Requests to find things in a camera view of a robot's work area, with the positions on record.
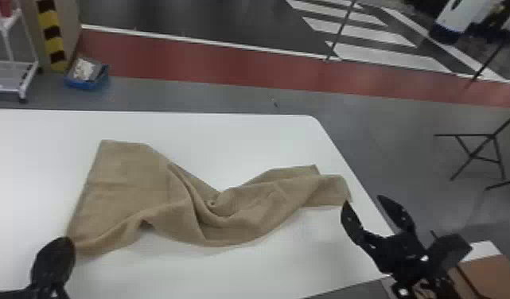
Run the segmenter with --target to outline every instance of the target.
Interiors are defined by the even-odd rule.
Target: towel
[[[148,145],[105,140],[67,233],[81,254],[125,247],[143,223],[177,241],[223,247],[265,235],[301,207],[346,200],[345,179],[315,165],[271,169],[220,192]]]

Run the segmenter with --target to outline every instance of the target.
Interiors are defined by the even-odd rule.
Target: gray floor
[[[50,74],[33,81],[29,104],[0,95],[0,107],[312,115],[370,196],[384,194],[407,207],[424,242],[430,242],[429,230],[460,231],[470,242],[491,239],[510,258],[510,188],[484,192],[499,173],[479,162],[449,182],[465,156],[454,140],[433,137],[491,132],[510,109],[122,77],[88,92],[67,89]],[[510,177],[510,127],[500,143]],[[384,298],[384,291],[373,282],[320,298],[343,296]]]

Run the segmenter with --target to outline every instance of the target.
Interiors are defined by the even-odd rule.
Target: caution stripe
[[[68,61],[54,0],[37,0],[36,4],[39,26],[43,30],[45,50],[50,57],[51,69],[64,72],[68,67]]]

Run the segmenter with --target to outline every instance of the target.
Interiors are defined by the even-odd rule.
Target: red floor marking
[[[510,84],[355,62],[83,30],[80,53],[111,75],[510,107]]]

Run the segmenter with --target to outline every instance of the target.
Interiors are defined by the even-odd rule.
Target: white table
[[[0,110],[0,289],[29,281],[36,252],[64,234],[101,139],[145,142],[216,188],[274,167],[345,177],[364,226],[391,229],[309,116]],[[79,258],[73,298],[300,298],[383,277],[340,209],[304,208],[242,246],[204,248],[145,231],[132,246]]]

